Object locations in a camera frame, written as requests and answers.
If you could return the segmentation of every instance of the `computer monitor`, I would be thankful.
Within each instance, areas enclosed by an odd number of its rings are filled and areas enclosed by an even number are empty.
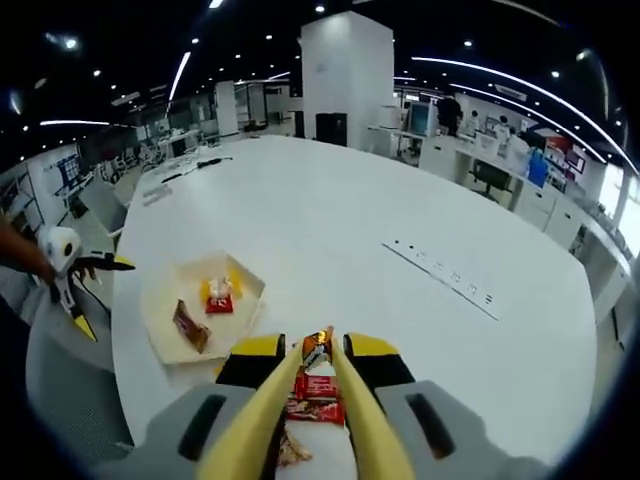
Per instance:
[[[430,105],[428,103],[411,102],[409,107],[409,124],[407,128],[409,133],[423,136],[427,134],[429,107]]]
[[[181,157],[187,150],[187,142],[184,138],[171,142],[171,148],[173,149],[174,158]]]

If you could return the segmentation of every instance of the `snack wrapper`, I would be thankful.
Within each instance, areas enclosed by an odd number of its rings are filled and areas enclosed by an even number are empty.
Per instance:
[[[336,377],[323,375],[296,376],[293,393],[298,400],[304,398],[338,398],[338,383]]]
[[[242,286],[238,284],[233,288],[229,277],[214,278],[213,280],[203,280],[200,283],[200,301],[204,305],[204,311],[208,315],[216,313],[233,313],[233,300],[231,293],[240,292],[242,298]]]
[[[291,398],[285,408],[289,420],[327,422],[344,426],[344,409],[340,400]]]
[[[280,439],[280,455],[278,455],[278,467],[295,465],[300,461],[311,460],[313,455],[291,434],[287,427]]]
[[[173,323],[198,353],[204,351],[211,331],[205,325],[200,325],[193,321],[182,300],[178,300],[178,306],[173,314]]]
[[[322,362],[332,361],[331,337],[333,335],[333,327],[329,326],[326,330],[321,330],[313,335],[309,335],[302,340],[302,366],[301,372],[310,370]]]

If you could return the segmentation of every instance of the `window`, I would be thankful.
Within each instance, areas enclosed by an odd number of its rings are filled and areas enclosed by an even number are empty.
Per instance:
[[[634,257],[640,253],[640,180],[634,176],[618,227]]]
[[[616,167],[610,163],[607,165],[598,201],[604,205],[605,212],[612,218],[616,211],[616,207],[618,206],[622,177],[622,168]]]

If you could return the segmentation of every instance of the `office chair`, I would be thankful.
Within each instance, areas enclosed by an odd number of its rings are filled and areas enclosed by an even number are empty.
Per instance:
[[[122,233],[127,208],[101,179],[94,178],[80,192],[80,200],[97,217],[108,237],[116,239]]]
[[[484,191],[473,191],[492,202],[499,203],[498,199],[491,195],[491,188],[495,188],[500,191],[509,191],[511,176],[507,172],[500,170],[493,165],[489,165],[481,160],[475,160],[473,162],[473,170],[471,173],[473,174],[474,183],[480,181],[487,184]]]
[[[133,442],[115,375],[103,368],[113,370],[108,315],[89,294],[75,294],[99,330],[98,343],[80,338],[62,307],[51,305],[45,295],[29,334],[25,381],[38,418],[71,453],[96,466],[124,458]]]

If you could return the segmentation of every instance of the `person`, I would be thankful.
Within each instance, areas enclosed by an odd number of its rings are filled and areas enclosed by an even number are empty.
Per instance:
[[[453,95],[448,95],[438,102],[438,120],[447,128],[447,135],[458,135],[458,123],[462,118],[462,108]]]
[[[471,118],[467,120],[467,133],[475,135],[477,130],[480,130],[480,119],[478,118],[478,112],[473,110]]]
[[[54,268],[36,243],[22,237],[1,214],[0,263],[37,275],[46,284],[51,284],[56,276]],[[11,442],[8,442],[8,452],[5,452],[4,457],[5,471],[10,472],[8,477],[36,475],[42,465],[47,465],[56,473],[63,474],[65,478],[88,478],[82,466],[65,451],[54,435],[47,431],[29,405],[25,382],[29,325],[20,319],[2,296],[0,316],[0,378],[4,382],[5,402],[3,424],[10,425],[8,428],[16,432]],[[38,461],[25,461],[24,452],[37,452]]]
[[[500,116],[500,123],[493,129],[493,131],[496,132],[496,137],[500,145],[506,145],[509,142],[509,137],[511,136],[509,124],[507,122],[507,117],[502,115]]]

